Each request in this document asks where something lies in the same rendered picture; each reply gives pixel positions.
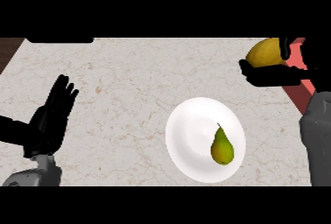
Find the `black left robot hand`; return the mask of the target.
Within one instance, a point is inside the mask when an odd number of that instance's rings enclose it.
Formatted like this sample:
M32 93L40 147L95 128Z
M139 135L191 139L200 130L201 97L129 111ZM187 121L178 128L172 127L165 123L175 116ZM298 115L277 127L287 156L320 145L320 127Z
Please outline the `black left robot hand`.
M60 150L79 90L61 74L46 104L37 108L30 123L0 115L0 142L24 147L24 157L54 155Z

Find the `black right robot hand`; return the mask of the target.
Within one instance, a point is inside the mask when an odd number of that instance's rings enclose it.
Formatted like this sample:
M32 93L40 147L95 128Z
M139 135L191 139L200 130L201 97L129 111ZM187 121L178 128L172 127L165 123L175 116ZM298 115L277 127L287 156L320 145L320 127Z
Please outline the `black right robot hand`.
M253 67L252 63L241 59L243 75L256 87L299 86L302 80L311 80L318 93L331 92L331 56L327 55L329 51L331 51L331 45L323 45L323 39L318 36L309 36L300 46L306 70L286 65Z

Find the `yellow lemon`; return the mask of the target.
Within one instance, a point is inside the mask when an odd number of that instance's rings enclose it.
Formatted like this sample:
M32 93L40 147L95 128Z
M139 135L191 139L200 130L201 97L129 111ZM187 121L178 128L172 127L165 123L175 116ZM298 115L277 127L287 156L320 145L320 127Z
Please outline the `yellow lemon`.
M253 67L283 65L286 60L281 56L280 38L266 38L252 48L246 60Z

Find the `red cardboard box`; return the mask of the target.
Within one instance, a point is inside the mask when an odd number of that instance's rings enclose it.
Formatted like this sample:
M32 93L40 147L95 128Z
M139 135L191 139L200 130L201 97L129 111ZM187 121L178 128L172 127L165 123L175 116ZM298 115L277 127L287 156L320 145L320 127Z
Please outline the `red cardboard box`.
M303 56L300 52L300 46L305 43L305 38L298 38L290 45L292 55L290 59L286 61L286 64L290 67L298 67L300 69L306 69L306 64L303 62ZM308 103L311 101L311 97L317 91L315 86L311 80L302 80L299 86L284 87L284 91L303 114L306 112Z

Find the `white round plate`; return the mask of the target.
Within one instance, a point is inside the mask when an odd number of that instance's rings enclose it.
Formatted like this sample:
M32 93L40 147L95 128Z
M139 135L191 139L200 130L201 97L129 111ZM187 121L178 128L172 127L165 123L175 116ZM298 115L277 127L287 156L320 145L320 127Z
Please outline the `white round plate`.
M222 128L234 147L234 160L218 164L212 145ZM197 97L172 111L166 125L166 145L170 159L182 173L203 183L225 181L244 161L244 127L232 110L215 99Z

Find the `dark brown wooden panel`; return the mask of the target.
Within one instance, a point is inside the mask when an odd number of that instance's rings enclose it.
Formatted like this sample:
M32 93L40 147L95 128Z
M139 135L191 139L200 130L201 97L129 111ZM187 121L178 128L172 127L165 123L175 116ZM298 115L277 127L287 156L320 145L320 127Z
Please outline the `dark brown wooden panel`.
M24 40L24 38L0 38L0 73L6 69L6 65L14 58Z

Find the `green pear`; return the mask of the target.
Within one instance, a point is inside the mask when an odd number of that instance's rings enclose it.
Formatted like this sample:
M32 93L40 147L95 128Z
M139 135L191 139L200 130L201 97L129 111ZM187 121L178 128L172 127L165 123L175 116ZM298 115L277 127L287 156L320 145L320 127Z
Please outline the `green pear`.
M225 134L224 127L219 127L215 133L212 158L219 165L228 165L234 161L234 145Z

